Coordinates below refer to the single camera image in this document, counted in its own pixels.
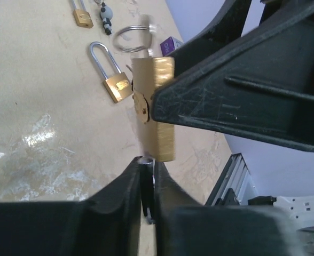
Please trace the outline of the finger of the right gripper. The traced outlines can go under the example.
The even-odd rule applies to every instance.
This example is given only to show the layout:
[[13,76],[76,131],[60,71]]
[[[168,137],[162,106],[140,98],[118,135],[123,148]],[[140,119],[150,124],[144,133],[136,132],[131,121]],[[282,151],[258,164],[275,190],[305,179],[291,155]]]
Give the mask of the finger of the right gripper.
[[227,0],[212,21],[186,44],[226,45],[239,38],[251,0]]
[[259,25],[233,42],[170,56],[158,121],[314,152],[314,1],[265,1]]

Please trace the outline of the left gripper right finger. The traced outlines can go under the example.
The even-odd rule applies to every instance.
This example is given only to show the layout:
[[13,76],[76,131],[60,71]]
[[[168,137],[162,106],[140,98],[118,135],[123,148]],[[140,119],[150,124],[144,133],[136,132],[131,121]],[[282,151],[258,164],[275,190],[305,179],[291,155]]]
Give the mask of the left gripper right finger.
[[205,206],[156,162],[157,255],[314,255],[295,222],[273,206]]

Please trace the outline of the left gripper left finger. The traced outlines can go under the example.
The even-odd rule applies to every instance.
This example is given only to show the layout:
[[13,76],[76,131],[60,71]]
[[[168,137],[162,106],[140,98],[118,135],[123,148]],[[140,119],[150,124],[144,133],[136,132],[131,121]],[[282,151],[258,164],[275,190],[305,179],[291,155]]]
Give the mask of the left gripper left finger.
[[137,255],[138,157],[83,201],[0,202],[0,255]]

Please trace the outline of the short shackle brass padlock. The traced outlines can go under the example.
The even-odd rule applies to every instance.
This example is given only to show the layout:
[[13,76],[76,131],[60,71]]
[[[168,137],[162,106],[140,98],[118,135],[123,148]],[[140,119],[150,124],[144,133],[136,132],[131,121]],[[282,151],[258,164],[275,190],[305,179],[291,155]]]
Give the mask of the short shackle brass padlock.
[[[119,36],[130,31],[142,32],[140,46],[126,47]],[[172,57],[156,57],[153,42],[156,26],[150,15],[142,15],[138,25],[119,30],[113,39],[116,49],[124,53],[143,52],[143,57],[132,59],[133,100],[138,121],[138,140],[143,155],[138,159],[143,214],[148,224],[155,222],[155,166],[175,160],[174,125],[157,118],[158,90],[174,78],[175,61]]]

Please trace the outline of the long shackle brass padlock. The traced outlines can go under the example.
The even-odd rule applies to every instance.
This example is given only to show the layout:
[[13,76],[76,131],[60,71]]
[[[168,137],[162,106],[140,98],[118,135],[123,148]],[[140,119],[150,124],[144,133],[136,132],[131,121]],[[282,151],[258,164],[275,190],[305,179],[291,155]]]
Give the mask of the long shackle brass padlock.
[[[114,68],[116,69],[116,73],[112,76],[108,76],[101,65],[100,61],[96,57],[94,53],[94,48],[99,47],[102,50],[105,51],[105,53],[108,55],[109,60],[113,64]],[[112,100],[114,103],[119,103],[123,99],[127,98],[132,94],[132,86],[131,83],[129,82],[129,79],[125,72],[122,72],[120,69],[119,65],[115,61],[113,55],[109,51],[108,47],[101,43],[101,42],[92,42],[89,45],[89,53],[91,57],[93,58],[95,64],[97,65],[98,69],[102,73],[104,77],[103,85],[106,88],[107,92],[110,94]]]

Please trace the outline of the small brass padlock with keys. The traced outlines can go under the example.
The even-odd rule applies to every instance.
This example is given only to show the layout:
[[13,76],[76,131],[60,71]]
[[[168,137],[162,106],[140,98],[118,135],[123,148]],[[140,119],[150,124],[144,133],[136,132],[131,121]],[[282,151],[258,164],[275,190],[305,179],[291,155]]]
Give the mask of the small brass padlock with keys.
[[79,27],[88,28],[88,29],[92,28],[93,22],[92,22],[90,13],[86,10],[86,7],[84,5],[84,0],[79,0],[81,9],[77,8],[74,0],[71,0],[70,2],[72,3],[72,6],[73,6],[73,16],[74,16],[76,24]]

